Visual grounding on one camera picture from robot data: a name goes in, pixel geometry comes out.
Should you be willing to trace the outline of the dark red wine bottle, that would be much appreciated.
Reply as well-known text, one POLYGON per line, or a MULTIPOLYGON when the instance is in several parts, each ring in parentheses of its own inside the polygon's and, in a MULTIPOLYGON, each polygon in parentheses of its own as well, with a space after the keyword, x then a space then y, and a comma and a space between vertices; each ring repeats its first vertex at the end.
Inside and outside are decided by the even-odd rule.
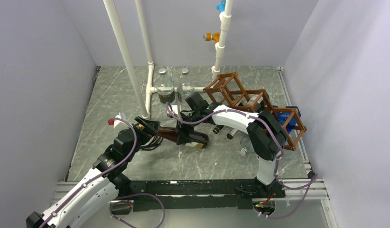
POLYGON ((176 145, 196 147, 204 149, 208 146, 209 137, 207 134, 195 131, 191 125, 177 125, 176 127, 159 127, 157 135, 146 145, 139 148, 143 151, 151 151, 161 145, 163 140, 169 140, 176 145))

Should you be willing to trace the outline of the clear glass bottle silver cap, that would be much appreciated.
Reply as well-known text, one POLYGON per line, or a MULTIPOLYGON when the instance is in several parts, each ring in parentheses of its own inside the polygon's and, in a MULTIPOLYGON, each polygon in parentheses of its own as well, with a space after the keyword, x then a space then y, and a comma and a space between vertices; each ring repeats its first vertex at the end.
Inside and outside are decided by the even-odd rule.
POLYGON ((195 92, 195 86, 189 76, 189 69, 184 67, 181 69, 181 74, 177 85, 177 100, 182 106, 189 106, 186 99, 195 92))

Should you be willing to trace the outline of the clear glass bottle white cap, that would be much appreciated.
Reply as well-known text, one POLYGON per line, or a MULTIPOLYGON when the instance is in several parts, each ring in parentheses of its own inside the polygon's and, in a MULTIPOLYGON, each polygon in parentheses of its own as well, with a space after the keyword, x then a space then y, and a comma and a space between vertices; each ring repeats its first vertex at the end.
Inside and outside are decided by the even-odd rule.
POLYGON ((175 88, 171 76, 167 73, 165 68, 160 68, 159 78, 156 85, 156 90, 160 102, 162 104, 169 103, 170 105, 175 102, 175 88))

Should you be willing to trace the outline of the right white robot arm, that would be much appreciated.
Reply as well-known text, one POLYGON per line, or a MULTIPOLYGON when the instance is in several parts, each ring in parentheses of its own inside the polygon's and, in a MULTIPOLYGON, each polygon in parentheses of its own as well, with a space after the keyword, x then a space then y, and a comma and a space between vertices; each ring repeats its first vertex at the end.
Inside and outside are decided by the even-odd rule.
POLYGON ((162 127, 159 121, 148 121, 140 123, 139 128, 177 145, 198 148, 205 148, 209 143, 207 134, 194 130, 194 126, 200 123, 227 126, 244 132, 259 157, 256 193, 261 197, 269 196, 274 190, 278 152, 283 150, 288 139, 273 114, 267 110, 260 113, 244 112, 217 102, 209 104, 198 92, 192 93, 186 102, 191 108, 189 114, 176 111, 166 104, 167 114, 176 120, 175 127, 162 127))

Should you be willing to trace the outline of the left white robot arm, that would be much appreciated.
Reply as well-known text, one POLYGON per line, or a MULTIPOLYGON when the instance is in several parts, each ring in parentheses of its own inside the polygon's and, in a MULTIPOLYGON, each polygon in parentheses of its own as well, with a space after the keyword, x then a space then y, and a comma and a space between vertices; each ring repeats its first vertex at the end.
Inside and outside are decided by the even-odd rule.
POLYGON ((136 117, 135 124, 114 117, 128 128, 121 130, 85 176, 57 203, 45 211, 31 213, 28 228, 78 228, 107 202, 125 199, 130 180, 123 174, 141 146, 157 135, 160 121, 136 117))

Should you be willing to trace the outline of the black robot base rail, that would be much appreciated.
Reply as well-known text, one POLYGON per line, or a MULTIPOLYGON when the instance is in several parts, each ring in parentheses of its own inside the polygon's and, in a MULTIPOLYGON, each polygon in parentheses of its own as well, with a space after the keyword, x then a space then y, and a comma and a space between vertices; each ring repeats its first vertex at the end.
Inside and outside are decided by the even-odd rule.
POLYGON ((252 209, 257 200, 286 196, 277 182, 257 179, 120 181, 115 200, 130 201, 134 212, 151 209, 252 209))

